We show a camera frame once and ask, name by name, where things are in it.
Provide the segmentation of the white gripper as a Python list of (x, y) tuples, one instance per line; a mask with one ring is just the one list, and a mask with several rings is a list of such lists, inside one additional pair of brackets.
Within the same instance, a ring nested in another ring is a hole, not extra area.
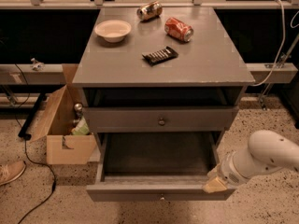
[(207, 173), (208, 181), (203, 186), (206, 193), (221, 192), (227, 190), (226, 184), (240, 186), (249, 180), (242, 176), (234, 165), (235, 152), (227, 154), (220, 164)]

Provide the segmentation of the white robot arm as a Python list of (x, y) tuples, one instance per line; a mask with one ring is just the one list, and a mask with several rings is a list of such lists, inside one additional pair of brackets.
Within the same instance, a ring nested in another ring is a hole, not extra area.
[(206, 193), (248, 183), (254, 176), (281, 169), (299, 172), (299, 146), (278, 133), (260, 130), (249, 137), (247, 147), (226, 155), (208, 174)]

